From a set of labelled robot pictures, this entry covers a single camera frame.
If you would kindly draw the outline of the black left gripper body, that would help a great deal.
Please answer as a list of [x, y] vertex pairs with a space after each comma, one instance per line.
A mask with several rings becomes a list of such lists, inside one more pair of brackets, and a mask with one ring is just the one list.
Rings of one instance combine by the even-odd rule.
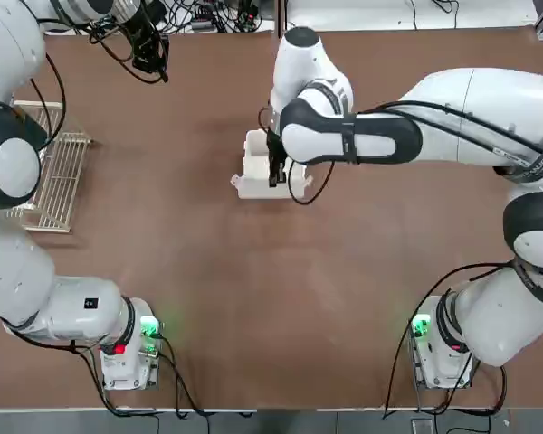
[[138, 10], [126, 21], [132, 42], [132, 66], [138, 71], [165, 71], [168, 61], [167, 38], [157, 25], [167, 9], [162, 2], [140, 2]]

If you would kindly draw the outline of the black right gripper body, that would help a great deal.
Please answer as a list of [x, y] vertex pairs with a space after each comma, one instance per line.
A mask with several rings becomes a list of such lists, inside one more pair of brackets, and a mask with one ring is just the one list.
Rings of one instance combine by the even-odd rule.
[[266, 146], [270, 158], [284, 158], [284, 146], [281, 136], [276, 134], [271, 127], [266, 129]]

